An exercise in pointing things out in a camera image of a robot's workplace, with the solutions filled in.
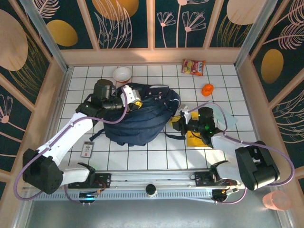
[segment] white tile floor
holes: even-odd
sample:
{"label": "white tile floor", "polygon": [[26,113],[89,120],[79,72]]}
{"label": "white tile floor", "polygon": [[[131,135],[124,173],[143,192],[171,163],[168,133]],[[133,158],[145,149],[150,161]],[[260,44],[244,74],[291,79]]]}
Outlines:
{"label": "white tile floor", "polygon": [[[113,71],[118,66],[82,66],[75,67],[65,99],[59,129],[70,119],[78,105],[93,92],[94,84],[100,78],[113,81]],[[180,94],[181,103],[194,108],[206,101],[214,101],[238,122],[229,129],[232,137],[245,141],[255,141],[253,126],[250,121],[245,99],[233,65],[207,65],[204,76],[191,76],[181,73],[181,65],[163,66],[126,66],[133,72],[130,82],[141,84],[169,85]],[[214,85],[214,91],[209,97],[201,94],[206,83]],[[103,128],[99,122],[93,129],[83,135],[63,158],[60,166],[85,162],[98,171],[105,170],[159,170],[159,169],[199,169],[225,159],[225,153],[211,148],[187,147],[185,141],[178,141],[160,133],[146,146],[120,146],[110,141],[104,134],[94,140],[91,158],[81,158],[80,153],[85,141]],[[166,132],[179,135],[168,124]]]}

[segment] yellow paper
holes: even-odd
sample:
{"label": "yellow paper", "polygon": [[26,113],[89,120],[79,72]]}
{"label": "yellow paper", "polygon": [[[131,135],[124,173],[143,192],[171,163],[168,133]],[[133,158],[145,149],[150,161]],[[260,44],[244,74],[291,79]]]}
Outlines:
{"label": "yellow paper", "polygon": [[[193,120],[198,120],[199,119],[199,113],[198,112],[192,112],[191,113],[191,118]],[[193,132],[193,134],[195,134],[197,137],[200,138],[200,133]],[[205,145],[203,143],[203,141],[201,139],[193,136],[193,134],[191,133],[191,131],[187,132],[187,146],[191,146],[191,147],[208,147],[207,145]]]}

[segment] flower drawing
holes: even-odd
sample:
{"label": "flower drawing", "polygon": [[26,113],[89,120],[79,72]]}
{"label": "flower drawing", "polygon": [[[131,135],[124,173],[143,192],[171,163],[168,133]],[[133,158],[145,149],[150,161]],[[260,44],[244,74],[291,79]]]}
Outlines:
{"label": "flower drawing", "polygon": [[[24,129],[22,129],[10,122],[9,117],[10,117],[12,108],[13,108],[13,98],[11,98],[10,96],[7,96],[5,99],[4,96],[2,94],[0,94],[0,124],[10,124],[11,126],[25,132]],[[21,142],[20,139],[7,135],[3,132],[0,132],[0,135],[7,137],[9,139],[15,140],[19,143]]]}
{"label": "flower drawing", "polygon": [[204,20],[204,12],[193,12],[190,17],[189,11],[182,14],[182,21],[186,31],[185,47],[187,47],[188,32],[198,31],[206,28],[206,23],[204,23]]}
{"label": "flower drawing", "polygon": [[179,47],[179,22],[180,22],[180,14],[181,14],[181,7],[185,5],[195,5],[195,4],[202,4],[206,3],[209,0],[177,0],[179,6],[179,11],[177,15],[177,26],[176,26],[176,47]]}
{"label": "flower drawing", "polygon": [[165,48],[166,48],[167,45],[166,45],[165,34],[164,34],[164,31],[163,31],[163,28],[166,27],[166,26],[175,25],[176,20],[173,20],[174,16],[172,15],[172,12],[170,12],[170,13],[165,12],[164,14],[162,12],[159,12],[159,13],[157,13],[157,18],[158,18],[158,21],[160,22],[160,25],[161,25],[162,38],[163,38],[163,42],[164,42]]}

